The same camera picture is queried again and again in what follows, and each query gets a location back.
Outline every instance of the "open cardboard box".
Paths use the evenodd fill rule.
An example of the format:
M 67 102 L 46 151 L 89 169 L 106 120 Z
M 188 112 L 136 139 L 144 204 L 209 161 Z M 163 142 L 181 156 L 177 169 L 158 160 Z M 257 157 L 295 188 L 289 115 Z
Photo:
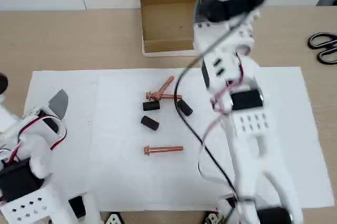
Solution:
M 143 54 L 194 56 L 193 13 L 197 0 L 141 0 Z

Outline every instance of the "copper screw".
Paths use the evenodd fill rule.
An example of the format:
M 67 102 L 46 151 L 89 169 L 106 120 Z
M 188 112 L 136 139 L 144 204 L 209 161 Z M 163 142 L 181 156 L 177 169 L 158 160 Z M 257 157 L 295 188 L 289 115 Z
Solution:
M 152 153 L 159 152 L 170 152 L 170 151 L 183 151 L 183 146 L 172 146 L 172 147 L 149 147 L 148 145 L 144 147 L 144 154 L 149 156 Z
M 162 94 L 161 96 L 159 96 L 159 99 L 157 99 L 157 94 L 158 93 L 152 93 L 152 92 L 147 92 L 146 93 L 146 98 L 147 99 L 153 99 L 153 100 L 161 100 L 161 99 L 174 99 L 174 95 L 173 94 Z M 183 96 L 182 95 L 177 95 L 177 99 L 182 99 Z
M 164 85 L 162 85 L 162 87 L 159 89 L 157 94 L 161 96 L 164 93 L 164 91 L 169 87 L 169 85 L 172 83 L 173 80 L 174 80 L 173 76 L 169 77 L 167 81 L 164 83 Z
M 154 99 L 154 100 L 160 100 L 160 96 L 163 94 L 163 92 L 169 87 L 169 85 L 172 83 L 172 81 L 174 80 L 174 77 L 173 76 L 170 76 L 167 81 L 164 83 L 164 85 L 162 85 L 162 87 L 151 94 L 151 98 Z

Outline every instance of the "wooden table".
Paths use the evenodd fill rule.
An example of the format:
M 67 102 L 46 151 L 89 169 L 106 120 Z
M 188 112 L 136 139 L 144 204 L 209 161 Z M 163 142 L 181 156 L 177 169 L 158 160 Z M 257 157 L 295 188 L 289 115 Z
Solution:
M 267 7 L 253 24 L 252 57 L 261 66 L 300 66 L 332 187 L 337 190 L 337 66 L 319 64 L 306 46 L 318 31 L 337 33 L 336 7 Z M 0 72 L 5 105 L 22 114 L 34 70 L 175 68 L 191 57 L 146 58 L 140 11 L 0 12 Z M 129 212 L 125 223 L 201 223 L 202 212 Z M 337 208 L 306 209 L 305 223 L 336 223 Z

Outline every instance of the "black scissors handle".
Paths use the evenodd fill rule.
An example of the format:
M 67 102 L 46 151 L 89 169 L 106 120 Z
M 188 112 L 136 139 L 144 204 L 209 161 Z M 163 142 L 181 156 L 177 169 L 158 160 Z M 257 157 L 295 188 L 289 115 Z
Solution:
M 320 44 L 315 44 L 314 40 L 318 37 L 324 37 L 328 38 L 327 41 L 322 42 Z M 326 50 L 319 52 L 317 54 L 317 60 L 321 64 L 325 65 L 336 65 L 337 64 L 337 58 L 336 60 L 326 60 L 325 56 L 337 52 L 337 35 L 329 33 L 329 32 L 319 32 L 316 34 L 313 34 L 309 39 L 308 39 L 308 47 L 311 49 L 322 49 L 325 48 Z
M 336 60 L 326 60 L 326 59 L 324 59 L 324 57 L 326 55 L 329 55 L 329 54 L 334 53 L 334 52 L 337 52 L 337 47 L 330 47 L 327 50 L 319 52 L 317 54 L 317 60 L 318 60 L 318 62 L 320 62 L 321 64 L 325 64 L 325 65 L 336 65 L 337 64 L 337 59 Z
M 329 40 L 326 42 L 322 42 L 320 44 L 315 44 L 313 41 L 318 37 L 329 38 Z M 313 34 L 308 39 L 308 47 L 311 49 L 329 48 L 329 47 L 334 46 L 334 44 L 337 44 L 337 36 L 329 32 L 319 32 L 319 33 Z

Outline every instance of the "black rubber cylinder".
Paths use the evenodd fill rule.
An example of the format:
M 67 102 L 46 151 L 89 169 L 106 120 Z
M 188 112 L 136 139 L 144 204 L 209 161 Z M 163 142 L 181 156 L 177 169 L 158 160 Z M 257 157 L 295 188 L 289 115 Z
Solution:
M 5 74 L 0 73 L 0 94 L 3 94 L 8 87 L 8 78 Z
M 141 124 L 156 131 L 159 128 L 159 122 L 151 119 L 150 117 L 143 116 Z
M 177 102 L 178 108 L 183 112 L 184 115 L 189 116 L 191 113 L 193 113 L 193 109 L 190 108 L 190 106 L 183 100 L 180 99 Z
M 159 109 L 160 109 L 159 101 L 149 101 L 143 103 L 144 111 L 159 110 Z
M 291 224 L 289 212 L 282 207 L 266 208 L 257 211 L 260 224 Z

